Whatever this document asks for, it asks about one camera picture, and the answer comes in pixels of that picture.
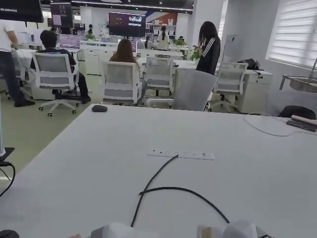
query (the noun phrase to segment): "ceiling light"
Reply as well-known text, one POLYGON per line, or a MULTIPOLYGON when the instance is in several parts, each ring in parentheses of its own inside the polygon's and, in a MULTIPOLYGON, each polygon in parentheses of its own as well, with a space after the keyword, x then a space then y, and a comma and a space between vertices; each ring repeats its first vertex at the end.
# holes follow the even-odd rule
POLYGON ((106 2, 87 2, 87 1, 78 1, 78 0, 72 0, 72 2, 82 3, 82 4, 89 3, 94 5, 131 6, 131 7, 139 7, 139 8, 154 8, 154 9, 179 10, 179 11, 190 11, 190 12, 193 11, 192 9, 162 7, 162 6, 142 6, 142 5, 116 4, 116 3, 106 3, 106 2))

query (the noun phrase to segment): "computer mouse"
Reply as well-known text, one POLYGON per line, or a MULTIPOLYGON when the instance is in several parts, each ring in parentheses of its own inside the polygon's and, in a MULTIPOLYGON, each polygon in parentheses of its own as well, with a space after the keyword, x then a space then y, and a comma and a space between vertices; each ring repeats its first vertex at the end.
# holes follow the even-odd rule
POLYGON ((103 105, 94 105, 91 110, 95 113, 105 113, 106 111, 108 111, 108 108, 103 105))

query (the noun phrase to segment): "person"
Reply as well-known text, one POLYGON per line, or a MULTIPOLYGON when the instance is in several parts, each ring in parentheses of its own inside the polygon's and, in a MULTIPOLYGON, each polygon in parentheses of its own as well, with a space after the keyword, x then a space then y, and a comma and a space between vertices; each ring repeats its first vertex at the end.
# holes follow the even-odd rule
POLYGON ((169 43, 169 36, 166 33, 166 26, 162 26, 161 31, 158 35, 158 50, 167 51, 169 43))
POLYGON ((196 70, 214 75, 220 56, 220 38, 212 22, 205 21, 202 24, 198 42, 202 55, 196 70))
MULTIPOLYGON (((41 38, 42 44, 45 47, 45 50, 37 51, 38 53, 68 55, 71 69, 74 70, 74 66, 76 65, 76 61, 74 60, 71 53, 68 52, 67 50, 64 50, 64 49, 57 50, 56 49, 57 35, 53 31, 44 30, 41 33, 40 38, 41 38)), ((34 64, 33 59, 31 61, 31 68, 35 69, 35 64, 34 64)), ((88 96, 88 88, 87 88, 86 79, 82 73, 79 73, 78 86, 79 86, 82 104, 86 104, 86 103, 90 102, 91 99, 88 96)))
POLYGON ((19 80, 15 75, 11 45, 16 49, 19 47, 13 23, 0 20, 0 72, 5 79, 9 95, 17 108, 34 105, 35 103, 26 100, 24 94, 20 91, 19 80))
MULTIPOLYGON (((128 39, 123 39, 119 42, 118 44, 118 49, 117 52, 110 58, 110 61, 112 62, 125 62, 125 63, 135 63, 137 72, 139 74, 139 65, 137 61, 133 57, 133 52, 132 52, 132 45, 131 42, 128 39)), ((140 80, 142 83, 142 93, 141 93, 141 99, 144 97, 145 92, 148 87, 148 83, 144 80, 140 80)))
POLYGON ((150 36, 147 36, 147 40, 144 43, 145 49, 152 50, 154 48, 154 44, 150 41, 150 36))

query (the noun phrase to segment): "power strip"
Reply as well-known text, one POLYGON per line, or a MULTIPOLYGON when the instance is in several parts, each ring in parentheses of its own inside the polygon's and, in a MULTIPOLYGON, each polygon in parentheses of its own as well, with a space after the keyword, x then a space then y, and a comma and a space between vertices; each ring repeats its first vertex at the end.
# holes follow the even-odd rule
POLYGON ((174 157, 178 155, 179 158, 195 159, 195 160, 214 160, 212 153, 206 152, 190 152, 190 151, 171 151, 171 150, 151 150, 147 155, 159 157, 174 157))

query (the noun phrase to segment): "black jacket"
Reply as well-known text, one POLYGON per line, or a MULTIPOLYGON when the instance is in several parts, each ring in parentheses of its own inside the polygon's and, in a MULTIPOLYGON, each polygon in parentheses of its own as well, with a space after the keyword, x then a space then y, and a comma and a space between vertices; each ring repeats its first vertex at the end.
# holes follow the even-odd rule
POLYGON ((196 70, 214 75, 220 56, 220 40, 211 38, 205 46, 196 70))

